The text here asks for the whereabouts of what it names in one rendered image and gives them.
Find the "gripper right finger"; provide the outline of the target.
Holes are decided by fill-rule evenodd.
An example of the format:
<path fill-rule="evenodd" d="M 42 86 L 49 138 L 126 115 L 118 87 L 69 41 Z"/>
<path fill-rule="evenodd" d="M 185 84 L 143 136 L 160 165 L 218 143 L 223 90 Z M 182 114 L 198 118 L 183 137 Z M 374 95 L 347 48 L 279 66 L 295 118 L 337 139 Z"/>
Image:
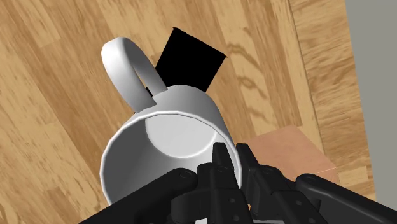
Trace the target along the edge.
<path fill-rule="evenodd" d="M 397 211 L 315 174 L 295 181 L 261 165 L 245 143 L 236 145 L 242 190 L 255 221 L 284 224 L 397 224 Z"/>

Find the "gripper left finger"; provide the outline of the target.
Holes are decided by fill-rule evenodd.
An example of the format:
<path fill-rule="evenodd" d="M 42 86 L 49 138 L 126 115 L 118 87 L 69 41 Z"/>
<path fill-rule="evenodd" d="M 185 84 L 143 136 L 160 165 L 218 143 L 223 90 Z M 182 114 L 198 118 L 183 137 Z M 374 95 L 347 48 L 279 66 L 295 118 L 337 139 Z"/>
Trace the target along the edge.
<path fill-rule="evenodd" d="M 80 224 L 253 224 L 223 143 L 198 171 L 176 168 Z"/>

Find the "white mug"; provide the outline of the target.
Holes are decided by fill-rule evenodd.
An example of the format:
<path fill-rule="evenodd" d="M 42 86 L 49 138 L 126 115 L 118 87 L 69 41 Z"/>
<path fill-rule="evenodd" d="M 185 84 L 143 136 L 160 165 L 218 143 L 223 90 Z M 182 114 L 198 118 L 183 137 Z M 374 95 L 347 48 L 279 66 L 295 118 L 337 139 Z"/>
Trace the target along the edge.
<path fill-rule="evenodd" d="M 144 52 L 117 37 L 101 49 L 104 68 L 134 114 L 115 132 L 102 154 L 103 194 L 113 204 L 175 168 L 196 171 L 225 143 L 237 183 L 242 166 L 214 101 L 188 85 L 166 87 Z"/>

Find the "pinkish brown block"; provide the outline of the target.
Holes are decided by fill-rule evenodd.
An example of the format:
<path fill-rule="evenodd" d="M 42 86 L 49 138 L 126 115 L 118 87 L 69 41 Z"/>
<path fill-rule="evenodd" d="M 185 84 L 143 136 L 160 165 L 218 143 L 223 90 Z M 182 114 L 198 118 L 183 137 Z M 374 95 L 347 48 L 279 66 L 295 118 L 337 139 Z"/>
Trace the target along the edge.
<path fill-rule="evenodd" d="M 294 181 L 309 173 L 339 184 L 336 165 L 295 126 L 287 126 L 247 141 L 260 164 L 278 168 Z"/>

